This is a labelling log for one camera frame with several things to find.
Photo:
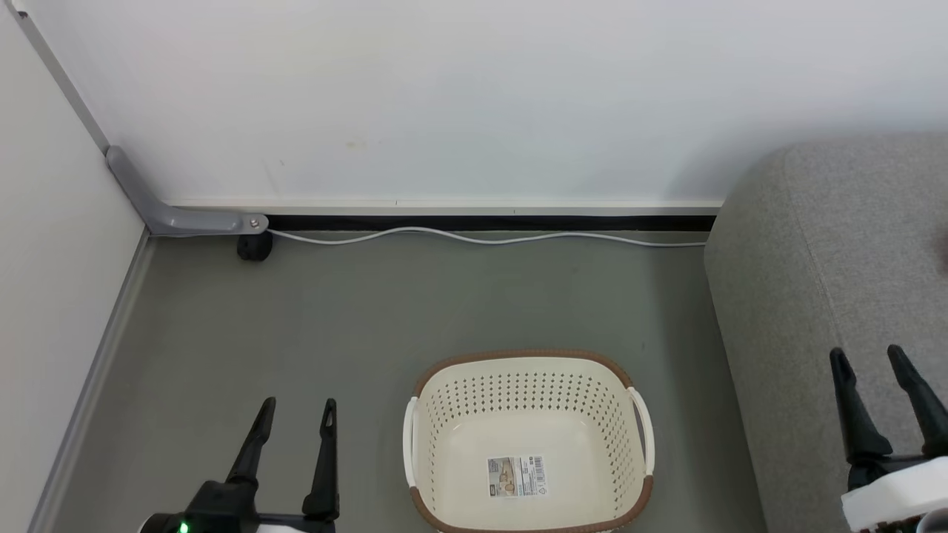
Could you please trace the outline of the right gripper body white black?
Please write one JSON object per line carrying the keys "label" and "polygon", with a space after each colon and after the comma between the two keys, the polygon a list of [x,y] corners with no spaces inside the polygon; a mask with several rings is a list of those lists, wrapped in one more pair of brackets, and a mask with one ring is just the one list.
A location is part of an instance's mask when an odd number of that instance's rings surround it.
{"label": "right gripper body white black", "polygon": [[948,451],[846,452],[841,509],[851,533],[948,533]]}

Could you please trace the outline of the grey fabric sofa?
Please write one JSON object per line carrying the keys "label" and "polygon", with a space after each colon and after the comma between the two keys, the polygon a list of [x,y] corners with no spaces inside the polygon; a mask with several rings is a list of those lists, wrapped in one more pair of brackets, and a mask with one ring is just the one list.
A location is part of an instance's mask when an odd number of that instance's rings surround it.
{"label": "grey fabric sofa", "polygon": [[924,439],[888,346],[948,407],[948,133],[766,156],[715,217],[704,266],[768,533],[849,533],[830,351],[897,455]]}

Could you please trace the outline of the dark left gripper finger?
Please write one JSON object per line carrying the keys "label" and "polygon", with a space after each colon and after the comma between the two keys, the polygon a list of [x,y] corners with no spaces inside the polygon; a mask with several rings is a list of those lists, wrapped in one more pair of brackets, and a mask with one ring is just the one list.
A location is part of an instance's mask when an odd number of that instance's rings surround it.
{"label": "dark left gripper finger", "polygon": [[226,483],[250,483],[258,486],[258,462],[264,445],[270,439],[275,411],[276,398],[265,398],[228,472]]}
{"label": "dark left gripper finger", "polygon": [[336,400],[327,399],[319,423],[319,450],[311,490],[302,503],[308,520],[336,520],[341,514]]}

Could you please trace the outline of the grey metal partition bracket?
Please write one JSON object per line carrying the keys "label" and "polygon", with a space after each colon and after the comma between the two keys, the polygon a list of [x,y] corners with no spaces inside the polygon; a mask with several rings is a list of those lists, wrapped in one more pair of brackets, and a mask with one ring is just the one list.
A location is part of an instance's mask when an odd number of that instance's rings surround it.
{"label": "grey metal partition bracket", "polygon": [[132,203],[133,209],[153,235],[253,235],[262,234],[270,228],[270,219],[261,213],[183,209],[164,203],[151,190],[131,158],[119,146],[112,145],[106,149],[105,161],[122,192]]}

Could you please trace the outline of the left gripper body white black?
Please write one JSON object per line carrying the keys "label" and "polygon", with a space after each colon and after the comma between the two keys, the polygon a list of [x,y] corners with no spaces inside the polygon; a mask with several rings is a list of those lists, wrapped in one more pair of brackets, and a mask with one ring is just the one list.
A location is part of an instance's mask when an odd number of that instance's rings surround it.
{"label": "left gripper body white black", "polygon": [[247,482],[204,482],[186,509],[153,514],[139,533],[336,533],[338,482],[314,485],[301,514],[257,512],[256,492]]}

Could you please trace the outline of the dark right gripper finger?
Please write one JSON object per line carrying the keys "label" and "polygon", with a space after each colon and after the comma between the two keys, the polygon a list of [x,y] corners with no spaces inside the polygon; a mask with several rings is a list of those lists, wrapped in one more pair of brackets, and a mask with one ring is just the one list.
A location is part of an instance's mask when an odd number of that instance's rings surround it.
{"label": "dark right gripper finger", "polygon": [[920,426],[924,439],[922,455],[928,458],[948,456],[948,409],[921,377],[903,347],[889,345],[887,357],[898,385],[907,394]]}
{"label": "dark right gripper finger", "polygon": [[847,462],[855,466],[861,461],[888,457],[892,453],[892,446],[881,435],[868,414],[857,390],[857,378],[849,358],[842,348],[834,347],[830,351],[829,359],[844,457]]}

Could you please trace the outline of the black round foot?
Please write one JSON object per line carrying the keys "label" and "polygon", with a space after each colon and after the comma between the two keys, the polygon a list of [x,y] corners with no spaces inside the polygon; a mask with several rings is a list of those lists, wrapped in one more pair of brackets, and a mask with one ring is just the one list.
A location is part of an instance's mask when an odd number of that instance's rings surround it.
{"label": "black round foot", "polygon": [[270,257],[273,244],[271,232],[240,235],[236,243],[237,256],[244,262],[264,262]]}

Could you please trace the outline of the cream laundry basket brown rim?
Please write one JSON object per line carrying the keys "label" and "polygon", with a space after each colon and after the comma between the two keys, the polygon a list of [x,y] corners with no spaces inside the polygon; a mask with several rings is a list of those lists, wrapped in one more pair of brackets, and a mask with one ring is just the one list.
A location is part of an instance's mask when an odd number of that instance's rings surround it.
{"label": "cream laundry basket brown rim", "polygon": [[[541,455],[550,493],[491,498],[487,459]],[[583,350],[460,355],[424,372],[407,402],[402,457],[436,533],[612,533],[652,495],[649,408],[613,360]]]}

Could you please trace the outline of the paper label sticker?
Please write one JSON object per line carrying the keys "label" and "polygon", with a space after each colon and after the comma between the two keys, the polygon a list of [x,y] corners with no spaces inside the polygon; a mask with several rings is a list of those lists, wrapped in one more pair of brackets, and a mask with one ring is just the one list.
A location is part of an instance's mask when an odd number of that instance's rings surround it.
{"label": "paper label sticker", "polygon": [[488,458],[487,472],[491,498],[539,498],[550,493],[541,455]]}

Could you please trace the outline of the black baseboard strip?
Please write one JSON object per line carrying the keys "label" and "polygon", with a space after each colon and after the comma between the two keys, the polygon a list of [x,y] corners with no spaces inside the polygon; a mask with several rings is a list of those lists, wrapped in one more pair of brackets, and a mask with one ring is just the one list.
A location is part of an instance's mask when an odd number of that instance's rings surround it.
{"label": "black baseboard strip", "polygon": [[714,215],[268,215],[278,232],[385,232],[430,227],[443,232],[710,232]]}

